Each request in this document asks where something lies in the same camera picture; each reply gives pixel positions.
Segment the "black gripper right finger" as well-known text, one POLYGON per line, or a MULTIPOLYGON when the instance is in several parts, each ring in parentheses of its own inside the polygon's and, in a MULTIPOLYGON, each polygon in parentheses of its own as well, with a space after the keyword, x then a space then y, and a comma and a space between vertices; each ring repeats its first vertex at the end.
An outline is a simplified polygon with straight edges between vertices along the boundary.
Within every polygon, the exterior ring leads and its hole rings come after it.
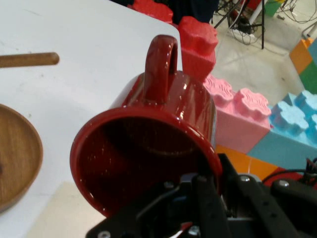
POLYGON ((234 222, 245 237, 315 238, 317 236, 317 191, 295 180, 280 179, 270 187, 239 175, 225 154, 222 164, 223 197, 233 214, 249 221, 234 222))

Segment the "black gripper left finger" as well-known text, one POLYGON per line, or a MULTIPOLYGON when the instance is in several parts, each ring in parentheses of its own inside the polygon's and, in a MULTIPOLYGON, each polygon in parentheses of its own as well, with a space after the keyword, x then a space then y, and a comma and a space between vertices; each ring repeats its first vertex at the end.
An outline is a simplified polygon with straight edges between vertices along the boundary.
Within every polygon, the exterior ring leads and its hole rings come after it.
POLYGON ((187 174, 157 183, 93 228, 88 238, 228 238, 225 210, 212 177, 187 174))

